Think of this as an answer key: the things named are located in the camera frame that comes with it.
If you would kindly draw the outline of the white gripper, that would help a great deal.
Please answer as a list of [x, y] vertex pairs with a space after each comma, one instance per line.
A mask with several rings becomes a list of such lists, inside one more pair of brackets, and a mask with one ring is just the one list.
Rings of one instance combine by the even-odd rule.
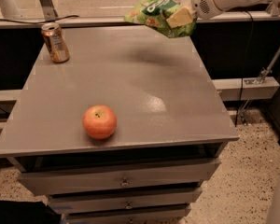
[[235, 7], [248, 7], [258, 0], [190, 0], [192, 7], [184, 6], [172, 14], [166, 21], [171, 28], [190, 24], [197, 17], [211, 19]]

